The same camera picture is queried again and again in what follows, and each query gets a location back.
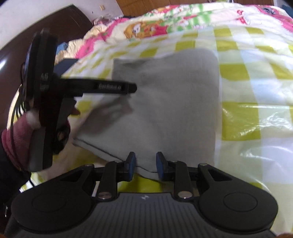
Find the black robotic device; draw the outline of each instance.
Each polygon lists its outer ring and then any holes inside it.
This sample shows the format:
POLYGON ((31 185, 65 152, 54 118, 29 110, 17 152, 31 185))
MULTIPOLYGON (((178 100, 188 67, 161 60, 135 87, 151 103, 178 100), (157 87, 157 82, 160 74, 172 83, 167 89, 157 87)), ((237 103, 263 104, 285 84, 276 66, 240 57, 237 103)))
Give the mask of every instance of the black robotic device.
POLYGON ((171 193, 117 193, 131 181, 135 153, 105 167, 81 166, 18 195, 7 238, 33 237, 275 237, 277 202, 266 191, 208 164, 197 168, 156 155, 171 193), (96 181, 100 181, 92 196, 96 181), (199 196, 193 195, 196 181, 199 196))
MULTIPOLYGON (((60 80, 52 73, 56 44, 56 38, 48 32, 43 31, 34 37, 26 61, 24 88, 20 88, 23 106, 27 110, 34 107, 41 113, 45 108, 44 115, 48 108, 54 110, 53 116, 47 115, 50 119, 42 122, 45 128, 43 137, 40 136, 42 134, 36 136, 44 150, 35 154, 40 157, 31 158, 31 168, 35 169, 52 164, 52 153, 58 144, 55 133, 74 107, 73 96, 90 91, 120 94, 136 91, 136 85, 127 82, 60 80), (33 63, 32 66, 30 63, 38 62, 39 51, 42 52, 40 59, 43 63, 33 69, 33 63), (48 65, 44 59, 47 54, 48 65)), ((211 165, 202 163, 197 168, 188 167, 181 161, 167 161, 158 152, 156 166, 159 178, 174 182, 173 193, 118 194, 117 183, 132 180, 135 163, 135 153, 130 152, 124 162, 108 162, 102 168, 94 168, 92 164, 81 166, 17 195, 11 204, 12 216, 5 236, 275 237, 270 227, 278 206, 266 191, 211 165), (100 183, 97 193, 93 194, 96 181, 100 183), (192 181, 196 181, 199 196, 194 196, 192 181)))

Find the ribbed gray panel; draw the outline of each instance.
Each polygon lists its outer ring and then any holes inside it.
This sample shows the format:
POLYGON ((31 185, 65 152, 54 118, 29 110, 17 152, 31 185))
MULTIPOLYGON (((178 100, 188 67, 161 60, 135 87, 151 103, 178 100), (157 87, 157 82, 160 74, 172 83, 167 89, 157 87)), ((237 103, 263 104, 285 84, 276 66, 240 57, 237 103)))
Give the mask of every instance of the ribbed gray panel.
POLYGON ((213 228, 190 203, 169 193, 122 193, 109 203, 99 203, 77 227, 58 234, 20 231, 15 238, 271 238, 270 231, 254 235, 229 234, 213 228))

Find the wooden wardrobe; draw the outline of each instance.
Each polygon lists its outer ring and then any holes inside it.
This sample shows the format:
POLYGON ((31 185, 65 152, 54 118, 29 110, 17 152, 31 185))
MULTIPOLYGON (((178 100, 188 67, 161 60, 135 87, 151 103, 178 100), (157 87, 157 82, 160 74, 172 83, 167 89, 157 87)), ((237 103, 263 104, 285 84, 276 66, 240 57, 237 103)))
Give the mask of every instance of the wooden wardrobe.
MULTIPOLYGON (((126 16, 141 16, 153 9, 168 5, 206 3, 208 0, 116 0, 126 16)), ((234 0, 240 4, 274 5, 273 0, 234 0)))

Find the white logo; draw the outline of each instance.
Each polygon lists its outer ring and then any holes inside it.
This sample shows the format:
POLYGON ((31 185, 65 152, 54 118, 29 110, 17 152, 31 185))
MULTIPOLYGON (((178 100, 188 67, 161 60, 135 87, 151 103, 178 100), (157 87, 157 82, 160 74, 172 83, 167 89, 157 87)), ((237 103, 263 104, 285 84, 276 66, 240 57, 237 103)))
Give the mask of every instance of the white logo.
POLYGON ((144 196, 142 196, 141 197, 143 200, 147 200, 148 198, 149 198, 149 196, 148 195, 144 195, 144 196))

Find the pink sleeve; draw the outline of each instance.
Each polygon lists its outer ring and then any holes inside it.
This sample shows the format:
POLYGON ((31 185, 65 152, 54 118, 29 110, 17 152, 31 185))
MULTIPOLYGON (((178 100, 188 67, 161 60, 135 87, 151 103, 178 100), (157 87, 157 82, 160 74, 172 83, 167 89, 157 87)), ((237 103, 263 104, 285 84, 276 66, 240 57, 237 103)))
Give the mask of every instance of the pink sleeve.
POLYGON ((2 132, 1 139, 4 151, 14 164, 14 166, 20 170, 25 169, 28 165, 28 152, 30 146, 30 139, 32 137, 34 129, 27 121, 27 114, 21 116, 13 125, 13 139, 16 148, 18 159, 14 156, 14 152, 11 144, 10 129, 6 129, 2 132))

